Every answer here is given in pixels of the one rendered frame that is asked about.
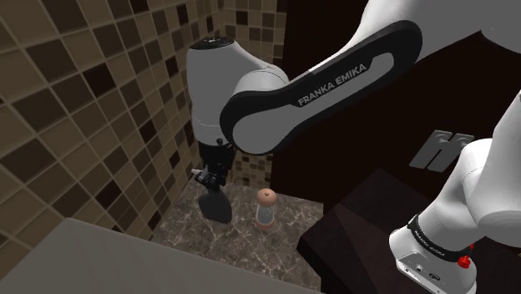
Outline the dark robot stand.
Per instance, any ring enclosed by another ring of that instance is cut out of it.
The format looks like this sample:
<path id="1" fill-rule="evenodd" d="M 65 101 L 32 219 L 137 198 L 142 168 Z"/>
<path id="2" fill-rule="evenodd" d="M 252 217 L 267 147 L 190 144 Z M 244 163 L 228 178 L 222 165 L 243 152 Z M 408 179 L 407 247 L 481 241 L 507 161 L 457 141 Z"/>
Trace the dark robot stand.
<path id="1" fill-rule="evenodd" d="M 297 250 L 325 294 L 430 294 L 395 264 L 388 238 L 427 207 L 426 197 L 376 170 L 300 238 Z M 473 250 L 476 294 L 521 294 L 521 257 L 483 238 Z"/>

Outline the clear grinder with brown cap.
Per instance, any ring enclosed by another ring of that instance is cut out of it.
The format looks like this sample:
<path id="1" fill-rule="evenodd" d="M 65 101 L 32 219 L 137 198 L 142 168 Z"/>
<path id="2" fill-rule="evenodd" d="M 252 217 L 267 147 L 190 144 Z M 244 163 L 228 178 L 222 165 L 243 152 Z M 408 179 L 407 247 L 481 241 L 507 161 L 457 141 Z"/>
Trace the clear grinder with brown cap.
<path id="1" fill-rule="evenodd" d="M 261 189 L 257 192 L 257 209 L 255 213 L 255 224 L 261 230 L 269 230 L 275 221 L 276 193 L 269 189 Z"/>

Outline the grey h-shaped wall fitting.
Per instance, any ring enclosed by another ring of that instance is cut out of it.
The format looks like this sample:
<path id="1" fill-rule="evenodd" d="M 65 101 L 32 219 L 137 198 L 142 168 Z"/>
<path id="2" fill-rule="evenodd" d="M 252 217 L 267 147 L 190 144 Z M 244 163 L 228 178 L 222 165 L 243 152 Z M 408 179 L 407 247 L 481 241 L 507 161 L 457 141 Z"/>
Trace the grey h-shaped wall fitting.
<path id="1" fill-rule="evenodd" d="M 434 130 L 409 163 L 410 167 L 443 172 L 459 156 L 462 149 L 475 137 Z"/>

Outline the dark grey spray bottle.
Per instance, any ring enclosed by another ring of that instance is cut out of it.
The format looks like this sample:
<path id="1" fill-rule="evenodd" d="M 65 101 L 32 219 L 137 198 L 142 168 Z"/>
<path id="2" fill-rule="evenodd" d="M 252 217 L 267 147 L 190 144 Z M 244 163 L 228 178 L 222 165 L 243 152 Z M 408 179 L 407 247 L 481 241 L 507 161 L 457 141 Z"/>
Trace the dark grey spray bottle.
<path id="1" fill-rule="evenodd" d="M 217 177 L 208 171 L 192 169 L 194 179 L 203 185 L 207 191 L 198 197 L 198 205 L 204 218 L 222 224 L 229 224 L 232 220 L 230 201 L 221 190 Z"/>

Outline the pale grey bathroom fixture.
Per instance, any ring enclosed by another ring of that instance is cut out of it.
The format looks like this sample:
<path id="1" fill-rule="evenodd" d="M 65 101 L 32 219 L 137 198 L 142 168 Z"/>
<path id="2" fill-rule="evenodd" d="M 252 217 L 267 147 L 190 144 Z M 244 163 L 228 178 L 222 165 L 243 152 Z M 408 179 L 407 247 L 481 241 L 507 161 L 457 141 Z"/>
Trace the pale grey bathroom fixture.
<path id="1" fill-rule="evenodd" d="M 321 294 L 75 219 L 4 278 L 0 294 Z"/>

